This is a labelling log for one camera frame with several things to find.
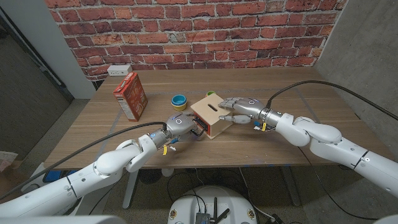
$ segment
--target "brick wall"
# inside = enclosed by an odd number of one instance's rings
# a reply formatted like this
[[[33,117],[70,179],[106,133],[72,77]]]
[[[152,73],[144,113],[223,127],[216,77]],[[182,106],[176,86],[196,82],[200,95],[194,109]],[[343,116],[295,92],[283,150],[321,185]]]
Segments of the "brick wall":
[[[346,0],[45,0],[89,80],[135,70],[312,66]]]

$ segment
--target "red brick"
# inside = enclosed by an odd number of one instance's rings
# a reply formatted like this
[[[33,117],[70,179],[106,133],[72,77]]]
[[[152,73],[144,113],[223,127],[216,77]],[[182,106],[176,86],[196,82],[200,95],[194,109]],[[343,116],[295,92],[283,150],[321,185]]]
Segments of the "red brick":
[[[304,14],[291,14],[289,18],[289,25],[301,25],[303,22]]]
[[[254,27],[256,25],[256,17],[244,17],[241,21],[241,27]]]
[[[60,24],[60,28],[64,35],[95,34],[93,25],[88,23]]]
[[[181,15],[183,18],[214,16],[214,5],[182,6]]]
[[[195,53],[202,53],[206,51],[206,45],[205,44],[193,44],[192,45],[192,51]]]
[[[195,62],[195,64],[193,65],[193,68],[194,69],[204,69],[204,68],[206,68],[206,62]]]
[[[80,21],[80,18],[75,10],[60,10],[59,13],[65,22]]]
[[[235,4],[232,8],[232,14],[234,15],[246,15],[262,13],[266,9],[265,2],[250,2],[243,4]]]
[[[139,71],[139,70],[153,70],[154,66],[153,65],[131,65],[132,69],[134,71]]]
[[[214,33],[214,37],[216,40],[226,40],[229,36],[229,31],[227,30],[220,30]]]
[[[167,43],[169,37],[167,34],[138,34],[140,44],[146,43]]]
[[[228,52],[216,52],[216,60],[227,60]]]
[[[81,67],[87,67],[88,66],[88,62],[85,58],[77,58],[77,63],[79,64],[79,66]]]
[[[314,47],[311,51],[312,57],[319,57],[322,53],[322,47]]]
[[[272,62],[271,58],[257,59],[257,60],[248,62],[247,67],[248,68],[270,67],[271,66],[271,62]]]
[[[294,39],[282,39],[280,40],[279,47],[293,47]]]
[[[217,15],[218,16],[229,16],[231,14],[232,5],[230,4],[218,4]]]
[[[62,19],[61,19],[60,15],[58,15],[57,12],[55,12],[53,10],[50,10],[50,12],[51,12],[51,16],[54,18],[55,22],[62,22]]]
[[[108,22],[96,22],[94,23],[95,29],[97,30],[97,33],[103,33],[103,32],[111,32],[112,27],[111,24]]]
[[[250,41],[250,49],[267,50],[275,49],[279,46],[279,40],[252,40]]]
[[[193,21],[193,28],[195,30],[203,30],[203,29],[207,29],[208,27],[208,22],[204,19],[195,19]]]
[[[191,21],[159,21],[161,31],[184,31],[192,30]]]
[[[313,11],[318,8],[320,0],[287,0],[286,11]]]
[[[173,64],[167,64],[168,69],[193,69],[193,64],[192,63],[173,63]]]
[[[137,35],[136,34],[123,34],[123,40],[125,43],[136,44]]]
[[[154,65],[155,70],[166,70],[166,65]]]
[[[146,32],[157,32],[159,30],[156,21],[143,21],[142,23],[144,23]]]
[[[239,18],[210,19],[209,29],[225,29],[239,27]]]
[[[339,2],[336,5],[336,10],[343,10],[346,3],[347,3],[347,0],[339,0]]]
[[[314,61],[314,58],[310,57],[297,57],[297,58],[289,58],[287,60],[287,66],[293,65],[311,65]]]
[[[187,61],[189,62],[197,62],[197,61],[206,61],[213,60],[214,53],[205,53],[205,54],[188,54]]]
[[[109,55],[121,55],[122,50],[120,47],[107,47],[106,51],[108,52]]]
[[[332,10],[335,8],[337,0],[323,0],[319,5],[318,9],[320,10]]]
[[[319,32],[321,31],[321,26],[311,26],[307,27],[307,30],[305,31],[305,35],[318,35]]]
[[[235,50],[249,50],[249,41],[236,42]]]
[[[271,16],[259,16],[257,26],[280,26],[286,25],[287,14],[282,15],[271,15]]]
[[[133,63],[144,63],[144,58],[141,55],[132,55],[130,58]]]
[[[45,4],[49,8],[53,7],[74,7],[74,6],[80,6],[80,1],[79,0],[44,0]]]
[[[188,0],[156,0],[158,4],[186,4]]]
[[[180,18],[180,8],[179,7],[166,7],[166,18]]]
[[[244,51],[244,52],[230,52],[229,53],[229,59],[230,60],[246,60],[246,59],[252,59],[257,57],[257,52],[250,50],[250,51]]]
[[[322,44],[323,37],[299,38],[294,41],[294,47],[317,46]]]
[[[99,67],[94,67],[94,68],[89,68],[87,69],[87,73],[89,75],[101,75],[107,73],[107,69],[109,68],[110,65],[103,65]]]
[[[148,46],[121,46],[123,53],[125,54],[149,54]]]
[[[332,24],[336,16],[337,13],[311,14],[305,17],[304,24]]]
[[[140,32],[142,25],[137,21],[112,22],[112,28],[115,32]]]
[[[212,43],[212,44],[207,44],[207,50],[212,52],[212,51],[231,51],[234,49],[234,43],[233,42],[218,42],[218,43]]]
[[[282,12],[284,9],[285,1],[272,1],[267,2],[267,12]]]
[[[276,30],[275,37],[301,37],[305,33],[305,27],[280,27]]]
[[[76,41],[75,38],[65,38],[65,41],[67,42],[68,46],[71,48],[79,47],[79,43]]]
[[[274,28],[262,28],[260,35],[263,38],[274,38],[275,29]]]
[[[298,56],[308,56],[312,50],[312,47],[300,47],[298,50]]]
[[[137,4],[152,4],[152,0],[136,0]]]
[[[90,57],[88,58],[88,63],[90,65],[102,65],[104,64],[104,61],[102,60],[101,57]]]
[[[163,7],[134,7],[131,8],[131,13],[134,17],[140,19],[148,18],[164,18]]]
[[[209,41],[213,40],[213,36],[213,31],[190,32],[185,34],[187,42]]]
[[[233,62],[206,62],[207,68],[232,68]]]
[[[94,43],[90,37],[76,37],[77,41],[79,41],[82,46],[93,46]]]
[[[113,9],[110,7],[102,7],[96,9],[78,9],[81,19],[84,21],[92,21],[98,19],[114,19]]]
[[[191,45],[165,45],[164,46],[165,53],[189,53],[191,52]]]
[[[330,35],[333,26],[323,26],[320,35]]]
[[[131,6],[134,3],[134,0],[101,0],[102,4],[109,5],[119,5],[119,6]]]
[[[185,55],[174,55],[174,62],[186,62],[187,56]]]
[[[230,34],[231,39],[253,39],[259,37],[260,29],[235,29]]]
[[[116,7],[114,13],[118,19],[131,19],[130,9],[127,7]]]
[[[156,45],[149,46],[149,53],[150,54],[163,54],[164,53],[163,46],[156,46]]]
[[[270,52],[269,56],[295,56],[297,53],[297,49],[274,49]]]
[[[286,60],[286,58],[274,58],[272,59],[272,66],[284,66]]]
[[[247,61],[236,61],[234,62],[234,68],[246,68]]]
[[[147,55],[144,56],[144,60],[146,63],[171,63],[173,61],[171,55]]]
[[[131,63],[131,59],[128,56],[110,56],[103,58],[105,63]]]
[[[95,45],[121,44],[123,43],[120,35],[97,35],[93,37]]]

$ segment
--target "table leg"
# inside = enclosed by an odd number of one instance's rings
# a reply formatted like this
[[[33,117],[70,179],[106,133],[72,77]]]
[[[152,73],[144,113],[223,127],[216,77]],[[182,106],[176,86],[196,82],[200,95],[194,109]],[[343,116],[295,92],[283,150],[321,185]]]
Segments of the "table leg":
[[[285,184],[287,187],[287,190],[289,191],[290,198],[292,199],[292,203],[295,206],[300,206],[301,201],[299,197],[299,193],[297,192],[297,187],[296,183],[294,182],[293,179],[293,173],[290,167],[280,167],[282,171],[282,175],[284,176]]]
[[[136,189],[138,170],[130,173],[129,182],[127,183],[126,193],[124,194],[122,207],[124,209],[128,209],[131,205],[132,196],[134,195],[134,191]]]

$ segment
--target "wooden box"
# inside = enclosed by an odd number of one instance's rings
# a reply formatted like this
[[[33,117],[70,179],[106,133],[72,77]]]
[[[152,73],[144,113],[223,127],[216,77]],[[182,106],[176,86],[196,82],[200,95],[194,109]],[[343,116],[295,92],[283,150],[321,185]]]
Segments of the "wooden box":
[[[195,115],[206,123],[207,131],[205,133],[210,139],[215,138],[232,125],[231,121],[218,118],[222,115],[232,115],[232,111],[218,106],[218,103],[222,101],[223,99],[214,93],[191,106]]]

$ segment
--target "gray wall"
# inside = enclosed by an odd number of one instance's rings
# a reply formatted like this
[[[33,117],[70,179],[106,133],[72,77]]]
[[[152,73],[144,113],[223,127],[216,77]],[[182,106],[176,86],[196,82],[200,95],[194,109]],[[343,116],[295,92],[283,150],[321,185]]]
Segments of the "gray wall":
[[[77,64],[44,0],[0,0],[0,6],[78,99],[89,99],[95,88]]]
[[[315,68],[328,81],[398,114],[398,1],[349,0]],[[397,160],[398,121],[338,92]]]

